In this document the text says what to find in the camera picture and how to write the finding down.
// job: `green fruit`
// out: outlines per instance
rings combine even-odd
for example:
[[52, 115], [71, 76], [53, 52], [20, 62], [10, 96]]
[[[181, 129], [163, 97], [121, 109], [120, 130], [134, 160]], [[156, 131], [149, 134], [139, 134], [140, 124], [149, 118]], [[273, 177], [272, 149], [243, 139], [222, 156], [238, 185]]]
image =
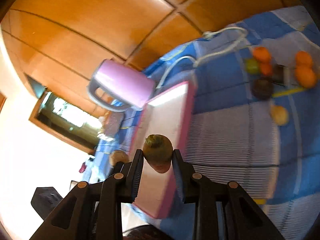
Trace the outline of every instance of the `green fruit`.
[[259, 74], [259, 62], [254, 58], [245, 59], [245, 70], [251, 75]]

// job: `electric kettle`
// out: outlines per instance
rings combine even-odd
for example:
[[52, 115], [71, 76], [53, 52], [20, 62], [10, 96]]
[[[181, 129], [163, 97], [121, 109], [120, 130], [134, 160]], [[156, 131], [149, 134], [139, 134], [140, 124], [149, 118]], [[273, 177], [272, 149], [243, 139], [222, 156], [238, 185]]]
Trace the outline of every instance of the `electric kettle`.
[[[113, 106], [101, 99], [96, 94], [98, 88], [122, 102], [122, 106]], [[107, 59], [95, 70], [87, 87], [93, 102], [113, 112], [124, 112], [129, 108], [142, 110], [154, 89], [155, 82], [143, 73]]]

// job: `cable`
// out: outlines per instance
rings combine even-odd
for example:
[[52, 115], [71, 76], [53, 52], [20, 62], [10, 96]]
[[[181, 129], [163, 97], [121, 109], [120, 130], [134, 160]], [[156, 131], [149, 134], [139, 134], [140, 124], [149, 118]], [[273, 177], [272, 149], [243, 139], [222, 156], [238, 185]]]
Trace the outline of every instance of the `cable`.
[[217, 51], [217, 52], [213, 52], [213, 53], [210, 53], [210, 54], [207, 54], [207, 55], [204, 55], [198, 59], [195, 59], [194, 57], [192, 56], [183, 56], [183, 57], [180, 57], [178, 58], [175, 62], [173, 62], [164, 72], [164, 74], [162, 75], [161, 77], [161, 80], [159, 81], [157, 87], [156, 87], [156, 90], [158, 90], [159, 88], [162, 87], [165, 79], [167, 78], [168, 74], [170, 73], [170, 71], [173, 69], [173, 67], [178, 63], [180, 62], [182, 59], [184, 58], [188, 58], [190, 59], [192, 62], [193, 62], [193, 67], [196, 68], [198, 67], [199, 63], [206, 59], [206, 58], [209, 58], [209, 57], [213, 57], [213, 56], [216, 56], [216, 55], [220, 55], [220, 54], [224, 54], [224, 53], [227, 53], [231, 50], [233, 50], [236, 46], [238, 46], [238, 44], [248, 35], [248, 31], [244, 28], [241, 28], [241, 27], [226, 27], [226, 28], [223, 28], [219, 31], [216, 31], [216, 32], [205, 32], [203, 33], [203, 35], [205, 36], [205, 38], [212, 38], [213, 36], [219, 34], [219, 33], [222, 33], [226, 30], [240, 30], [242, 31], [242, 34], [240, 35], [240, 37], [234, 41], [232, 44], [230, 44], [227, 48], [225, 48], [224, 50], [221, 50], [221, 51]]

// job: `pink box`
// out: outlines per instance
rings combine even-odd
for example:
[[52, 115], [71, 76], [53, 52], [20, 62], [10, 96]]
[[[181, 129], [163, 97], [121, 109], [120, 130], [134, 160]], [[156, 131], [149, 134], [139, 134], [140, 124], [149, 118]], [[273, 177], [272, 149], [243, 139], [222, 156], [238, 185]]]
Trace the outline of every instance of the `pink box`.
[[[196, 88], [192, 82], [182, 82], [149, 100], [143, 108], [140, 123], [130, 148], [133, 159], [137, 149], [142, 149], [150, 134], [167, 136], [173, 149], [182, 157], [187, 143], [191, 112]], [[166, 218], [170, 211], [176, 181], [172, 166], [166, 173], [156, 172], [144, 160], [138, 196], [133, 203], [148, 216]]]

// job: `kettle handle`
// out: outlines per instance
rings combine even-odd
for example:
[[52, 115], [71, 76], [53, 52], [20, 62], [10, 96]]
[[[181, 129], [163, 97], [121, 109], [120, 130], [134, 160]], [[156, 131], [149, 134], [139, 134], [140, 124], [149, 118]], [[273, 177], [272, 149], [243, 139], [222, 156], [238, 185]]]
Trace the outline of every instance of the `kettle handle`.
[[91, 79], [89, 85], [87, 86], [87, 92], [89, 94], [90, 99], [95, 102], [97, 105], [105, 108], [109, 111], [113, 112], [124, 112], [125, 110], [129, 109], [131, 106], [129, 104], [123, 103], [123, 106], [113, 106], [106, 101], [99, 98], [96, 94], [96, 90], [100, 87], [99, 83], [94, 79]]

